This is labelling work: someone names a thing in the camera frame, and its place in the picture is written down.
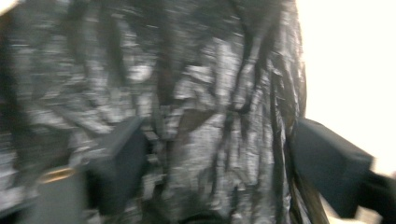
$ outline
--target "gold object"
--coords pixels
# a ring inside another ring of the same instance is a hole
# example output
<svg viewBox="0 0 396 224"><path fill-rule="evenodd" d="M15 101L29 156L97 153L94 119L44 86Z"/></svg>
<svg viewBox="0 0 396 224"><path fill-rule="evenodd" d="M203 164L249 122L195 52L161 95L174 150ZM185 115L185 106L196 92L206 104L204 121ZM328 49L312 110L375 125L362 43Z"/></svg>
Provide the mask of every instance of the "gold object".
<svg viewBox="0 0 396 224"><path fill-rule="evenodd" d="M57 180L62 180L62 179L65 179L65 178L75 174L75 173L76 173L76 171L72 168L64 168L62 170L52 171L52 172L42 175L39 179L39 183L47 184L47 183L54 182Z"/></svg>

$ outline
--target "black rectangular object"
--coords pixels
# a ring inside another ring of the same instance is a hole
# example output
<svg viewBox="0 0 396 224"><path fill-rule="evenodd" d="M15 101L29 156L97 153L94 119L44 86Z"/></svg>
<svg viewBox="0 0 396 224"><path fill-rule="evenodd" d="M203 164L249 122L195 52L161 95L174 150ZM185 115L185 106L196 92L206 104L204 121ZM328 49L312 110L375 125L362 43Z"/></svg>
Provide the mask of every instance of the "black rectangular object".
<svg viewBox="0 0 396 224"><path fill-rule="evenodd" d="M86 166L91 206L101 215L122 213L137 191L147 162L143 120L127 119L92 151Z"/></svg>
<svg viewBox="0 0 396 224"><path fill-rule="evenodd" d="M291 150L297 172L340 217L354 217L373 157L313 120L298 119L294 128Z"/></svg>

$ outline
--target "bright white background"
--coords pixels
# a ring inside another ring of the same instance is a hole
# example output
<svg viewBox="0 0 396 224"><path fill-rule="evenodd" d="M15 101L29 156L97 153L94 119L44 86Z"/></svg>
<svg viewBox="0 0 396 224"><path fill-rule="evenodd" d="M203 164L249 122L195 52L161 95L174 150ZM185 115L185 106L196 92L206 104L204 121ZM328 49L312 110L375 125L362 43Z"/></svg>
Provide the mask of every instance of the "bright white background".
<svg viewBox="0 0 396 224"><path fill-rule="evenodd" d="M306 116L396 171L396 1L298 0Z"/></svg>

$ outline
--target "black foam block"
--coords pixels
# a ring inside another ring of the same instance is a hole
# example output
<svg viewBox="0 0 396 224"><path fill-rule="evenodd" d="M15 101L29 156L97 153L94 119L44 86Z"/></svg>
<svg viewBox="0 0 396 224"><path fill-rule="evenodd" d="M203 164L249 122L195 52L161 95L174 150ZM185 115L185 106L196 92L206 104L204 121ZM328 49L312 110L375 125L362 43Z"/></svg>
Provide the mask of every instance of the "black foam block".
<svg viewBox="0 0 396 224"><path fill-rule="evenodd" d="M325 126L298 119L291 150L295 168L340 217L354 217L373 157Z"/></svg>
<svg viewBox="0 0 396 224"><path fill-rule="evenodd" d="M86 166L91 206L101 215L123 212L138 191L147 164L148 140L142 119L127 119L103 138Z"/></svg>

